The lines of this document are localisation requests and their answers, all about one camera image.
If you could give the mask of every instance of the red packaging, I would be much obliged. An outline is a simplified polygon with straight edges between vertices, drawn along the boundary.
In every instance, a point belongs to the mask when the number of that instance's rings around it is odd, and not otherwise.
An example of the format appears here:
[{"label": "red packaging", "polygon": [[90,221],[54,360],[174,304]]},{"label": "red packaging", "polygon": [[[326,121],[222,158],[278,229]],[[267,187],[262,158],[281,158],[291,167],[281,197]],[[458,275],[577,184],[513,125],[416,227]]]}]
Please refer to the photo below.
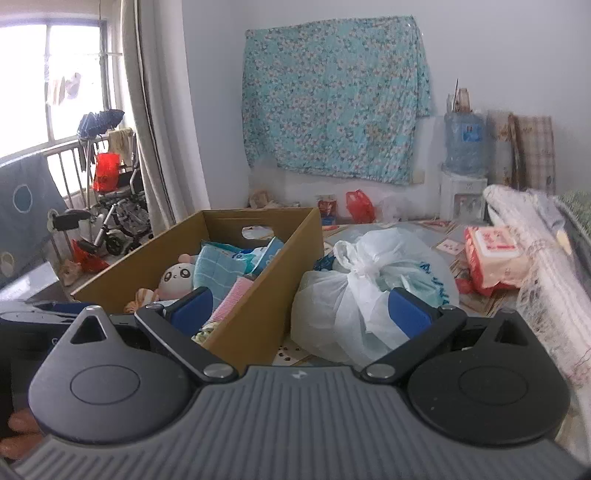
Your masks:
[{"label": "red packaging", "polygon": [[120,163],[118,153],[99,153],[96,156],[95,181],[92,184],[95,192],[107,193],[117,188]]},{"label": "red packaging", "polygon": [[466,257],[475,290],[490,297],[495,290],[521,288],[530,261],[506,227],[467,227]]},{"label": "red packaging", "polygon": [[347,192],[347,210],[355,223],[374,223],[375,209],[369,197],[361,190]]},{"label": "red packaging", "polygon": [[109,264],[102,258],[82,250],[76,240],[72,240],[72,247],[74,249],[74,262],[82,265],[83,271],[87,273],[98,273],[102,272],[105,268],[109,268]]},{"label": "red packaging", "polygon": [[318,195],[318,210],[320,210],[320,218],[322,218],[322,225],[336,224],[336,198],[334,195]]}]

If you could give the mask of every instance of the wheelchair wheel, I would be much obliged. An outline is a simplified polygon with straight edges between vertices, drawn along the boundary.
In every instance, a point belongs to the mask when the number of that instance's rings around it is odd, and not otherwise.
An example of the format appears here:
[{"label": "wheelchair wheel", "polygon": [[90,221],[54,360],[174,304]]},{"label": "wheelchair wheel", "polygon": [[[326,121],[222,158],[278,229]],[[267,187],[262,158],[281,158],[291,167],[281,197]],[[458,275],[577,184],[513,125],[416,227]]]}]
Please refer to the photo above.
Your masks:
[{"label": "wheelchair wheel", "polygon": [[127,248],[125,249],[125,255],[127,255],[128,253],[138,249],[139,247],[141,247],[142,245],[139,242],[133,241],[131,242]]},{"label": "wheelchair wheel", "polygon": [[123,248],[125,244],[121,238],[116,235],[109,235],[107,236],[107,240],[105,242],[105,247],[107,251],[114,256],[119,256],[123,253]]}]

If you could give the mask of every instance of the blue blanket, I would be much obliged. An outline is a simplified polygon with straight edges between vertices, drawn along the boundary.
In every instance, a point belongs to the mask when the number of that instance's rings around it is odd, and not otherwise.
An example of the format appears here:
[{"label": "blue blanket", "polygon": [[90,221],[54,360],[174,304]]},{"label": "blue blanket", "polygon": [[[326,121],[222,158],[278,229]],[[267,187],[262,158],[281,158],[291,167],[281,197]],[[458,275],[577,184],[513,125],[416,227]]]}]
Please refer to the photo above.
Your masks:
[{"label": "blue blanket", "polygon": [[50,213],[64,210],[43,155],[0,165],[0,287],[39,259],[51,235]]},{"label": "blue blanket", "polygon": [[429,73],[413,17],[328,20],[246,32],[248,162],[408,184]]}]

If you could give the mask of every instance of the pink towel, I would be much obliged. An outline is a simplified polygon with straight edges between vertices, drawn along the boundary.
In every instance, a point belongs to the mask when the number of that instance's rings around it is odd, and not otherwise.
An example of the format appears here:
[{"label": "pink towel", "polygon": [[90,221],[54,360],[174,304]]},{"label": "pink towel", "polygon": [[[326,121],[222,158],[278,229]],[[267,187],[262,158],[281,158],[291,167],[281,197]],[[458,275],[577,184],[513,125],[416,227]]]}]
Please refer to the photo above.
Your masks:
[{"label": "pink towel", "polygon": [[209,318],[207,323],[211,322],[222,322],[228,314],[232,311],[238,300],[242,298],[242,296],[248,291],[249,288],[252,287],[254,282],[244,277],[238,277],[236,279],[236,283],[226,295],[226,298],[222,300],[221,304],[218,305],[215,312],[212,313],[212,316]]}]

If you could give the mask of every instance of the white plastic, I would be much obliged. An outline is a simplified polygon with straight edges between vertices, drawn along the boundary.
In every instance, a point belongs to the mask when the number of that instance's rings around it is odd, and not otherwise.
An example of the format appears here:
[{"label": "white plastic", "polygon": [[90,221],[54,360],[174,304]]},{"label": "white plastic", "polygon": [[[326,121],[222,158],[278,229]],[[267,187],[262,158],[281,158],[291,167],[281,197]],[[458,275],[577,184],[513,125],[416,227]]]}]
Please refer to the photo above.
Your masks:
[{"label": "white plastic", "polygon": [[376,219],[381,223],[397,223],[408,220],[409,202],[405,197],[390,195],[376,205]]},{"label": "white plastic", "polygon": [[363,368],[408,340],[388,313],[394,287],[434,307],[458,302],[444,260],[404,229],[339,241],[334,253],[340,271],[306,272],[291,311],[292,340],[314,355]]}]

